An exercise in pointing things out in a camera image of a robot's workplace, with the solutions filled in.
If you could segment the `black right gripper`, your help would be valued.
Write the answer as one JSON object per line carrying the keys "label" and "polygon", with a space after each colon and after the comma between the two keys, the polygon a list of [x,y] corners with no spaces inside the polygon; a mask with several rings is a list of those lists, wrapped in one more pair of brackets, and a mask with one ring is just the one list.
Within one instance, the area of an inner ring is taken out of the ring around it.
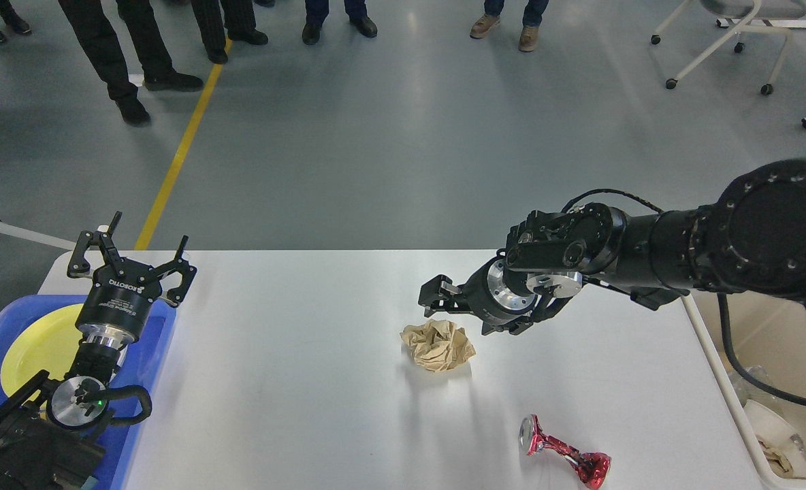
{"label": "black right gripper", "polygon": [[504,282],[505,261],[494,257],[475,271],[465,285],[437,275],[421,286],[418,304],[430,319],[438,312],[473,314],[482,320],[481,335],[508,332],[517,336],[532,325],[552,319],[570,298],[520,295]]}

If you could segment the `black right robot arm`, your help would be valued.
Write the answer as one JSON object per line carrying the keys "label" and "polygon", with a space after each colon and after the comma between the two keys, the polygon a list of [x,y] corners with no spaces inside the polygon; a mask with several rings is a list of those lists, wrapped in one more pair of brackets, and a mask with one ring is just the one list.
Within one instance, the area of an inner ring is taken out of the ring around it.
{"label": "black right robot arm", "polygon": [[718,294],[724,350],[732,348],[726,297],[753,291],[802,304],[806,313],[806,158],[762,165],[736,178],[715,204],[630,216],[571,199],[511,227],[504,248],[465,283],[444,275],[421,287],[425,316],[472,314],[482,333],[517,335],[552,319],[587,284],[657,310],[690,291]]}

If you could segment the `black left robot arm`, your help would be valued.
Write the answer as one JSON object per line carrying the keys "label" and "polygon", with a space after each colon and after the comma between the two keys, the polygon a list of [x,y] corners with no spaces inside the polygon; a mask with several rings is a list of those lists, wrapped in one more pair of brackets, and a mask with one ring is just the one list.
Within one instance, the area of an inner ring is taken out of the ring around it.
{"label": "black left robot arm", "polygon": [[105,229],[83,231],[68,263],[70,278],[92,286],[74,325],[80,342],[61,380],[39,370],[0,405],[0,489],[83,489],[106,453],[98,438],[129,427],[153,410],[141,385],[113,387],[129,345],[142,337],[151,308],[177,308],[197,269],[184,257],[182,236],[172,260],[152,266],[121,255]]}

